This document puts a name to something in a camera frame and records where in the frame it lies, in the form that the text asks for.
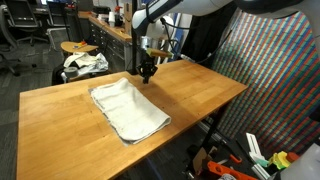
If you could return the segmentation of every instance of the wooden tabletop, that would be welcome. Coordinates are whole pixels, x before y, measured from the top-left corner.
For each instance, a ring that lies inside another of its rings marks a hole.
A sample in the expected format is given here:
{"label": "wooden tabletop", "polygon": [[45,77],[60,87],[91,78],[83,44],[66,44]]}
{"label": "wooden tabletop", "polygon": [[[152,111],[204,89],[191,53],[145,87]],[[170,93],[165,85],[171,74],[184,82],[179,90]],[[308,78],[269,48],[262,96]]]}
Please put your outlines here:
{"label": "wooden tabletop", "polygon": [[104,31],[121,41],[131,42],[132,40],[131,36],[125,33],[125,30],[122,27],[110,27],[108,23],[100,21],[95,17],[89,17],[89,21],[98,27],[101,27]]}
{"label": "wooden tabletop", "polygon": [[78,17],[81,19],[89,19],[91,15],[91,11],[78,11]]}
{"label": "wooden tabletop", "polygon": [[[20,94],[17,179],[112,179],[247,87],[185,60],[158,66],[143,84],[127,72]],[[126,77],[172,122],[124,146],[88,89]]]}
{"label": "wooden tabletop", "polygon": [[86,45],[80,48],[74,48],[74,46],[77,46],[79,42],[70,42],[70,41],[65,41],[61,43],[61,48],[69,53],[74,53],[74,52],[90,52],[98,48],[98,46],[92,46],[92,45]]}

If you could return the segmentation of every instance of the orange handle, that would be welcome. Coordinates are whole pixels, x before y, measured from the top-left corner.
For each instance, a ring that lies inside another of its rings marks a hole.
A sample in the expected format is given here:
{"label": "orange handle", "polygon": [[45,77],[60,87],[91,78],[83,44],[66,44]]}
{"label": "orange handle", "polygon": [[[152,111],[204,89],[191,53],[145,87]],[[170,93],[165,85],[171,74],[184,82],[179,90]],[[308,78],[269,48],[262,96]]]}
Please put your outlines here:
{"label": "orange handle", "polygon": [[242,162],[242,159],[240,158],[240,159],[237,159],[234,155],[232,155],[232,154],[230,154],[230,159],[233,161],[233,162],[235,162],[235,163],[237,163],[237,164],[240,164],[241,162]]}
{"label": "orange handle", "polygon": [[230,169],[221,164],[217,164],[213,161],[209,161],[207,165],[210,172],[213,172],[214,174],[217,174],[219,176],[222,176],[223,174],[230,174],[233,177],[235,177],[237,180],[257,180],[256,178],[243,174],[239,171]]}

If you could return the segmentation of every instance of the checkered backdrop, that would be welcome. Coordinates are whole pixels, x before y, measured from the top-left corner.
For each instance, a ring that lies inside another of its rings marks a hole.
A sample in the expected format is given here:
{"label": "checkered backdrop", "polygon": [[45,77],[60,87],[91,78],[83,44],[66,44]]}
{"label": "checkered backdrop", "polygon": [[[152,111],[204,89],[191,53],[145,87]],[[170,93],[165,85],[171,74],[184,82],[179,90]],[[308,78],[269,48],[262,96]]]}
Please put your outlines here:
{"label": "checkered backdrop", "polygon": [[237,10],[223,37],[230,29],[212,69],[249,88],[232,101],[219,130],[253,133],[273,152],[304,152],[320,135],[320,123],[308,117],[320,104],[320,61],[308,20],[302,13],[274,20]]}

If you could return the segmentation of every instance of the white towel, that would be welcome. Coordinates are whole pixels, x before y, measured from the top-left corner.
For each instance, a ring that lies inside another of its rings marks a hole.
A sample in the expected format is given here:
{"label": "white towel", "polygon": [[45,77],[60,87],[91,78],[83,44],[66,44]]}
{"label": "white towel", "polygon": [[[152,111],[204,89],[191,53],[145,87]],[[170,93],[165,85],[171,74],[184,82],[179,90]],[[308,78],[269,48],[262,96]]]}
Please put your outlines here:
{"label": "white towel", "polygon": [[92,89],[91,97],[126,143],[136,144],[171,122],[126,78]]}

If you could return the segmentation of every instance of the wooden stool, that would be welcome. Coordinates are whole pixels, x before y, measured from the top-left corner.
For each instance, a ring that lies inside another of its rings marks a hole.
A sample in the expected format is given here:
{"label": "wooden stool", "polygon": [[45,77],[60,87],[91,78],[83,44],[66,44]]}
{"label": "wooden stool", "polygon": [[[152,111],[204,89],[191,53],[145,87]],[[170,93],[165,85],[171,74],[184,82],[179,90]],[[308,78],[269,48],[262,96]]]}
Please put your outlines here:
{"label": "wooden stool", "polygon": [[61,43],[61,48],[68,53],[90,52],[98,48],[98,46],[91,46],[91,45],[86,45],[80,48],[73,48],[74,46],[77,46],[77,45],[78,43],[76,42],[65,41]]}

